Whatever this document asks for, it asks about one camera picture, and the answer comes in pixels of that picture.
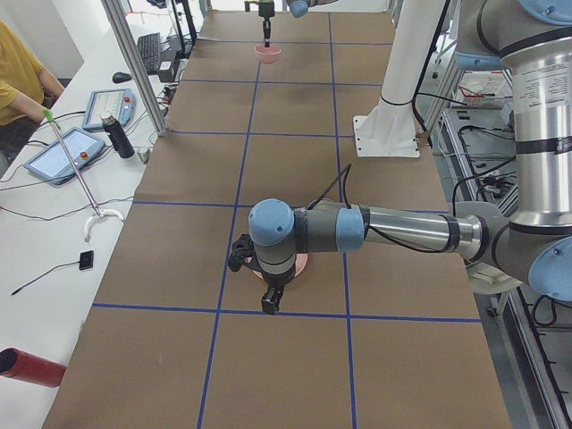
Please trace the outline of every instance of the red cylinder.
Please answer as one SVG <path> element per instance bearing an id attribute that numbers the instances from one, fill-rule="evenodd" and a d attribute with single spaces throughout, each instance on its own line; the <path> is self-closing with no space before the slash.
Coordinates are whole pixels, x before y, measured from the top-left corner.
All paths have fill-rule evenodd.
<path id="1" fill-rule="evenodd" d="M 0 352 L 0 375 L 23 382 L 57 387 L 66 367 L 18 349 Z"/>

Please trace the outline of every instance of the keyboard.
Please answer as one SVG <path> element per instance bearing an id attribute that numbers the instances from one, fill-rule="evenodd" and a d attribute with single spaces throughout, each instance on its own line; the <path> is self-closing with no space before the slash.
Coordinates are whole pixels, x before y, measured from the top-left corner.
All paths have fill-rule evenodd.
<path id="1" fill-rule="evenodd" d="M 159 33 L 146 34 L 138 38 L 137 50 L 143 60 L 147 74 L 157 74 L 161 57 L 161 37 Z"/>

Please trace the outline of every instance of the brown table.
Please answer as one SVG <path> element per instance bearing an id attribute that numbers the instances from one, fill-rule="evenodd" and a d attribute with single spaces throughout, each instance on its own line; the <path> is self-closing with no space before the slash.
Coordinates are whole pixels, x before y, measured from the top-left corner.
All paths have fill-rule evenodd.
<path id="1" fill-rule="evenodd" d="M 446 210 L 423 141 L 356 157 L 390 17 L 277 14 L 273 65 L 253 55 L 260 24 L 206 19 L 44 427 L 510 427 L 460 257 L 310 255 L 274 317 L 262 281 L 227 270 L 257 201 L 305 205 L 347 163 L 353 202 Z"/>

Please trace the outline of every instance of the tablet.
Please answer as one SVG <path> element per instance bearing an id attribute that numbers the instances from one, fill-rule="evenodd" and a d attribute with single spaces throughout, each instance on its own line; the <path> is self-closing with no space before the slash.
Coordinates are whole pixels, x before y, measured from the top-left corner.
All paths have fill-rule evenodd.
<path id="1" fill-rule="evenodd" d="M 72 128 L 62 137 L 80 170 L 93 161 L 105 147 L 102 139 L 81 128 Z M 73 168 L 59 140 L 33 156 L 24 164 L 24 168 L 54 185 L 61 185 L 74 176 Z"/>
<path id="2" fill-rule="evenodd" d="M 101 114 L 111 113 L 114 118 L 124 127 L 135 108 L 135 96 L 128 88 L 109 89 L 107 91 L 93 91 L 89 96 L 86 114 L 83 117 L 81 128 L 87 131 L 101 131 Z"/>

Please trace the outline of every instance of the black bottle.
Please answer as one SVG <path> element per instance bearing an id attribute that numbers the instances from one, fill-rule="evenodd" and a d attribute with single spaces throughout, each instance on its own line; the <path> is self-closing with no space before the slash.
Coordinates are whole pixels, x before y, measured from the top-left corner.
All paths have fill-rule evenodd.
<path id="1" fill-rule="evenodd" d="M 119 156 L 121 158 L 131 158 L 133 154 L 135 154 L 135 150 L 133 150 L 133 146 L 129 142 L 129 139 L 127 139 L 125 131 L 119 121 L 109 112 L 104 112 L 101 114 L 101 122 Z"/>

